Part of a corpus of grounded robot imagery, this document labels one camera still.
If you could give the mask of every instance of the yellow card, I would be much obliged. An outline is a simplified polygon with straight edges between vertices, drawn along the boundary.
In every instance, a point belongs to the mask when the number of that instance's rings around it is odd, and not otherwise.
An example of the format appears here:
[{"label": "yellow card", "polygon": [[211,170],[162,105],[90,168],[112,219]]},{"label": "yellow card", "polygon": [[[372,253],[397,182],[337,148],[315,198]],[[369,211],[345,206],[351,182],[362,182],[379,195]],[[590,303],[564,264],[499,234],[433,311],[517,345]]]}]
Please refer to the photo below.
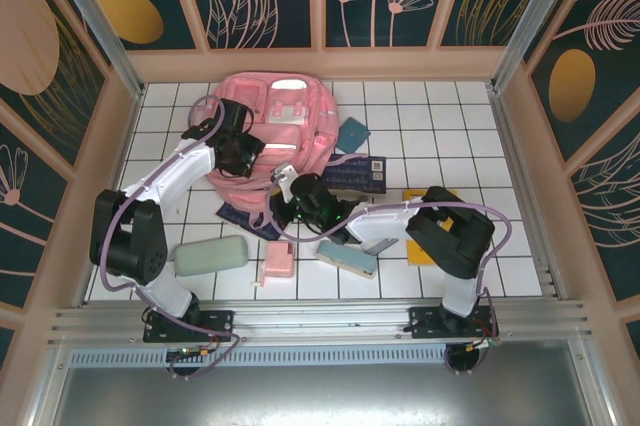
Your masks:
[{"label": "yellow card", "polygon": [[[458,195],[457,191],[450,191],[456,196]],[[427,194],[426,189],[406,189],[402,192],[402,199],[409,201],[410,199],[421,198],[425,194]],[[453,221],[451,221],[451,219],[447,219],[441,226],[445,231],[449,231],[452,225]],[[409,264],[414,264],[416,266],[429,266],[436,264],[435,261],[431,259],[431,256],[425,253],[424,250],[418,246],[418,243],[413,240],[407,241],[407,260],[409,261]]]}]

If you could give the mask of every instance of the gray metal floor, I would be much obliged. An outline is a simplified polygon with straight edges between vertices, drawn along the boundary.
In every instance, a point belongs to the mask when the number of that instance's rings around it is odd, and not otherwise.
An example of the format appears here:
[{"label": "gray metal floor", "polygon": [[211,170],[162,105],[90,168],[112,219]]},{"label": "gray metal floor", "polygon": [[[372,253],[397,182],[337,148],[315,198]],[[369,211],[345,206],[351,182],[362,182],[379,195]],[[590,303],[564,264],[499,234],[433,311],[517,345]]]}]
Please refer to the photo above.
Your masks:
[{"label": "gray metal floor", "polygon": [[568,348],[510,343],[471,376],[442,364],[69,371],[58,426],[588,425]]}]

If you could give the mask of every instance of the pink object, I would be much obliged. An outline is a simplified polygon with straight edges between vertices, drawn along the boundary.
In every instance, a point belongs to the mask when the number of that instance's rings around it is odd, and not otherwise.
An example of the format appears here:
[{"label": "pink object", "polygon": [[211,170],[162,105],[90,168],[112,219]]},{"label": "pink object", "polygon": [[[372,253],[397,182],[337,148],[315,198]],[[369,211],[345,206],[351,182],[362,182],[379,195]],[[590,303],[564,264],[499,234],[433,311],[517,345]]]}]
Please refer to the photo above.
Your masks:
[{"label": "pink object", "polygon": [[288,241],[269,241],[267,256],[260,266],[260,286],[264,278],[293,278],[293,244]]},{"label": "pink object", "polygon": [[[319,80],[292,73],[234,74],[213,94],[251,108],[251,134],[266,144],[250,178],[225,178],[218,171],[208,175],[220,197],[250,213],[250,224],[255,224],[258,215],[265,213],[275,168],[289,163],[298,174],[322,174],[338,139],[336,101]],[[197,108],[193,123],[212,118],[217,107],[214,104]]]}]

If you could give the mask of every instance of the green eraser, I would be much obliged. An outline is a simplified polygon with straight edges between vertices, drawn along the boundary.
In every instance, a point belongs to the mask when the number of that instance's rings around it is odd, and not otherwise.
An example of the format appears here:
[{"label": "green eraser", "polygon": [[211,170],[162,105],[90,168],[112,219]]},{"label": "green eraser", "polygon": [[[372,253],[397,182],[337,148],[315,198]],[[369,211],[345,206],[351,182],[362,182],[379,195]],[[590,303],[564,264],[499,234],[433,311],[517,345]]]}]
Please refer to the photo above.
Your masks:
[{"label": "green eraser", "polygon": [[242,236],[229,236],[181,244],[173,256],[176,275],[194,276],[241,268],[249,260],[249,248]]},{"label": "green eraser", "polygon": [[378,261],[375,256],[331,241],[322,241],[316,250],[316,258],[323,263],[351,271],[363,278],[376,277]]}]

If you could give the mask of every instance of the pink box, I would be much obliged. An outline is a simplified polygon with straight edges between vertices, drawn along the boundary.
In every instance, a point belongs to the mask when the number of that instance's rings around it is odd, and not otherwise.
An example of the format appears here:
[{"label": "pink box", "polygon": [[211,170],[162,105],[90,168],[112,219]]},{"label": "pink box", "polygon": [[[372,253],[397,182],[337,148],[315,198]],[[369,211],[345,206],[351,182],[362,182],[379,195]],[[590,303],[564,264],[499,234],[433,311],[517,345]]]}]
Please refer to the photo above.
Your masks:
[{"label": "pink box", "polygon": [[267,256],[260,266],[260,286],[264,278],[293,278],[293,244],[288,241],[269,241]]}]

